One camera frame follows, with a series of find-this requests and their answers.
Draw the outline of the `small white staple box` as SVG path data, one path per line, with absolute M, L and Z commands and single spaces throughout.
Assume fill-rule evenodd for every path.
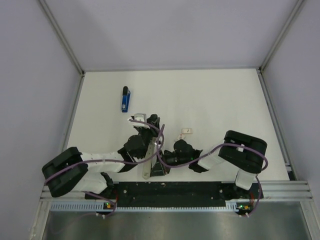
M 190 134 L 193 134 L 193 129 L 192 128 L 182 128 L 181 133 L 183 135 L 190 135 Z

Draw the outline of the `blue stapler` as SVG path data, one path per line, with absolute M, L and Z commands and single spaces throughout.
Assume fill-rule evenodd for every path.
M 121 112 L 127 113 L 130 105 L 131 92 L 127 86 L 122 89 Z

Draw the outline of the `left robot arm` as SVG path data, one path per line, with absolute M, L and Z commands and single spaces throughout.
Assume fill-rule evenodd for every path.
M 87 153 L 76 146 L 69 147 L 42 167 L 45 185 L 53 198 L 69 192 L 90 192 L 109 198 L 114 184 L 109 173 L 126 173 L 137 165 L 148 163 L 155 156 L 150 151 L 160 132 L 160 117 L 137 113 L 129 118 L 137 134 L 128 138 L 117 151 Z

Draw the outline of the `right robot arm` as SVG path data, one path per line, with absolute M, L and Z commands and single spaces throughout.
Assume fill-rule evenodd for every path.
M 253 181 L 264 171 L 269 162 L 265 156 L 267 143 L 257 137 L 228 130 L 223 142 L 211 149 L 198 150 L 180 139 L 173 145 L 173 151 L 157 148 L 157 160 L 169 169 L 187 166 L 196 173 L 205 173 L 224 162 L 237 167 L 238 172 L 233 192 L 245 198 L 252 191 Z

